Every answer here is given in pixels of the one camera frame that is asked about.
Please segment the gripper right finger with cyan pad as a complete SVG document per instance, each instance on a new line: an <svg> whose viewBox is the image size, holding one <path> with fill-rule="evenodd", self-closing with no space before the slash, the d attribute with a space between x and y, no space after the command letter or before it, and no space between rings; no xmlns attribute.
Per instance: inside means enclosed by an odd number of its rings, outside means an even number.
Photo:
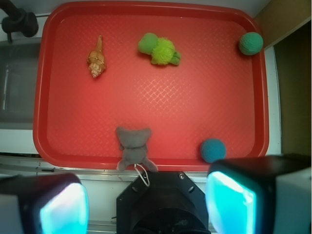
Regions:
<svg viewBox="0 0 312 234"><path fill-rule="evenodd" d="M205 189L209 220L219 234L309 234L312 158L299 154L221 159Z"/></svg>

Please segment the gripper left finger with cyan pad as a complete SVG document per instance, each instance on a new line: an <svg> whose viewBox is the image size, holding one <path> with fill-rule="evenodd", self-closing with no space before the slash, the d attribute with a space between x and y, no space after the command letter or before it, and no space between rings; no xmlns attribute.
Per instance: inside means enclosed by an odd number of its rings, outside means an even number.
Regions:
<svg viewBox="0 0 312 234"><path fill-rule="evenodd" d="M87 191L74 174L0 179L2 234L85 234L88 221Z"/></svg>

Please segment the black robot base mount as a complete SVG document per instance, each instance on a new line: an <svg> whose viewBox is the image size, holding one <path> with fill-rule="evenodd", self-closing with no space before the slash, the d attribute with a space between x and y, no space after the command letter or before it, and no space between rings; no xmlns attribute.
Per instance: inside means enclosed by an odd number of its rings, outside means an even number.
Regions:
<svg viewBox="0 0 312 234"><path fill-rule="evenodd" d="M117 197L118 234L209 234L205 194L183 172L147 173Z"/></svg>

